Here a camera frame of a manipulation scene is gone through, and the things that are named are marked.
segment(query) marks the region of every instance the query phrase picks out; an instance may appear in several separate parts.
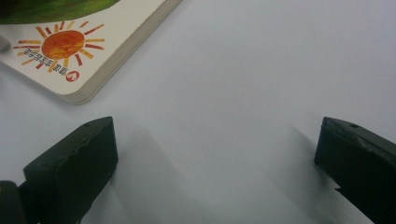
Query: sun illustration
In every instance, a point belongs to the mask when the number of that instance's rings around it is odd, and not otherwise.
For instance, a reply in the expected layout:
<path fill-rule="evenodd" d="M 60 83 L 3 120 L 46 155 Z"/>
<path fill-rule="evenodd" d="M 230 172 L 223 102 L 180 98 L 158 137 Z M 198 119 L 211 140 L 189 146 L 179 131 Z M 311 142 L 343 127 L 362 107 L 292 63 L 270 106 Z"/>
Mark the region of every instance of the sun illustration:
<path fill-rule="evenodd" d="M 77 29 L 73 29 L 74 21 L 65 24 L 65 21 L 57 23 L 51 29 L 49 27 L 36 27 L 43 40 L 20 40 L 18 46 L 14 49 L 20 49 L 18 56 L 27 55 L 30 59 L 23 62 L 26 65 L 31 62 L 37 62 L 37 69 L 43 65 L 48 67 L 48 72 L 58 72 L 66 75 L 70 59 L 75 59 L 78 66 L 83 65 L 82 56 L 92 59 L 93 55 L 88 49 L 105 48 L 95 45 L 94 43 L 105 42 L 103 38 L 87 38 L 96 30 L 104 25 L 98 25 L 94 28 L 87 29 L 88 22 L 83 22 Z"/>

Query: white surface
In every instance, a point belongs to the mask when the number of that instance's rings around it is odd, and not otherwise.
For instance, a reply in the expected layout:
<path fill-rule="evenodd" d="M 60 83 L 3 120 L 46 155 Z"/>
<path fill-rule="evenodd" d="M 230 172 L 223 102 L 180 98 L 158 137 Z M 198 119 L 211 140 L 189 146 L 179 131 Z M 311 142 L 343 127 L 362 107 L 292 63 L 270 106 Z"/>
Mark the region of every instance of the white surface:
<path fill-rule="evenodd" d="M 185 0 L 86 105 L 0 65 L 0 179 L 111 115 L 83 223 L 371 223 L 313 164 L 324 116 L 396 142 L 394 1 Z"/>

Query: children's book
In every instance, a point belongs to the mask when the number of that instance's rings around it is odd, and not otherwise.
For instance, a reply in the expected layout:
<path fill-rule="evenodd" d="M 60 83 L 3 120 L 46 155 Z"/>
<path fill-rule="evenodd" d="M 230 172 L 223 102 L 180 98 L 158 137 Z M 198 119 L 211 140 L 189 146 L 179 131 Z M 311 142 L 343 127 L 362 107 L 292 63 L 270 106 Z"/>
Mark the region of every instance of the children's book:
<path fill-rule="evenodd" d="M 180 1 L 3 0 L 0 35 L 10 47 L 0 62 L 84 104 Z"/>

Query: sun rays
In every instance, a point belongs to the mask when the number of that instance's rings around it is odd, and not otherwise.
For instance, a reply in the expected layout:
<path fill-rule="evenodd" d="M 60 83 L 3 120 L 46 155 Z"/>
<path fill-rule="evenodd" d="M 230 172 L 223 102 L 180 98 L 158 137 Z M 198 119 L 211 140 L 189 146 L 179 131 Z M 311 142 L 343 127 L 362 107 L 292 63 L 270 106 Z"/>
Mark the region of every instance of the sun rays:
<path fill-rule="evenodd" d="M 85 59 L 94 57 L 93 51 L 105 49 L 100 46 L 105 42 L 103 38 L 87 38 L 102 28 L 103 24 L 88 29 L 88 21 L 76 26 L 77 28 L 74 28 L 75 25 L 75 21 L 69 23 L 62 21 L 54 24 L 53 27 L 37 26 L 35 29 L 42 39 L 20 40 L 18 46 L 14 47 L 20 50 L 17 52 L 18 56 L 29 57 L 21 64 L 37 62 L 35 66 L 37 69 L 45 65 L 49 73 L 55 71 L 65 75 L 70 63 L 82 66 Z"/>

